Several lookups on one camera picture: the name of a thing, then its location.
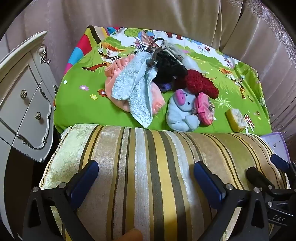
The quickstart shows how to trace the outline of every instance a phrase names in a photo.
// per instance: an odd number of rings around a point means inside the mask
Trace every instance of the pig plush toy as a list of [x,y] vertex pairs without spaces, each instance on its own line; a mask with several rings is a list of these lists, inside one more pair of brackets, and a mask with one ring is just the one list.
[[191,113],[195,98],[187,89],[179,89],[171,96],[166,119],[174,131],[194,131],[199,126],[200,120]]

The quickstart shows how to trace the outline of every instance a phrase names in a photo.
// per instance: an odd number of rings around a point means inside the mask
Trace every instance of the yellow sponge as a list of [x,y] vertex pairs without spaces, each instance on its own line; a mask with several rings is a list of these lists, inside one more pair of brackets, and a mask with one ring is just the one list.
[[226,117],[234,132],[241,132],[247,127],[247,122],[239,109],[231,108],[226,111]]

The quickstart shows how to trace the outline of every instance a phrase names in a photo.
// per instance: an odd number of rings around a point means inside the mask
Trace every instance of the curtain fold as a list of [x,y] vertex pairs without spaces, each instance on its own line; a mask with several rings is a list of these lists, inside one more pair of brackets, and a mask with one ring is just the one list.
[[7,30],[10,49],[41,30],[50,67],[61,80],[88,25],[147,28],[180,34],[257,70],[273,131],[296,133],[295,45],[259,0],[35,0]]

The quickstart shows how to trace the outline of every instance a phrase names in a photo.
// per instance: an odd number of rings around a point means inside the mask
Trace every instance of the finger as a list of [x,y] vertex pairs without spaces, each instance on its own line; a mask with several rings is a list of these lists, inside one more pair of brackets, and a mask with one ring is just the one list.
[[127,232],[125,235],[117,239],[116,241],[142,241],[143,240],[143,235],[142,233],[137,230],[133,229]]

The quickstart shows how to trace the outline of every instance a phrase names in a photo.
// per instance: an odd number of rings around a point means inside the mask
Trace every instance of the striped pillow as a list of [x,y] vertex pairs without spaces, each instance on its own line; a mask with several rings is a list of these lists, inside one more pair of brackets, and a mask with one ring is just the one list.
[[[249,190],[245,170],[255,166],[276,188],[287,188],[285,175],[270,162],[270,147],[251,134],[198,134],[142,128],[77,124],[69,129],[48,163],[40,186],[68,182],[86,163],[99,164],[99,175],[77,215],[95,240],[113,240],[141,230],[144,240],[197,240],[215,210],[193,176],[203,161],[224,183]],[[56,209],[53,213],[70,240]],[[236,210],[223,239],[238,217]]]

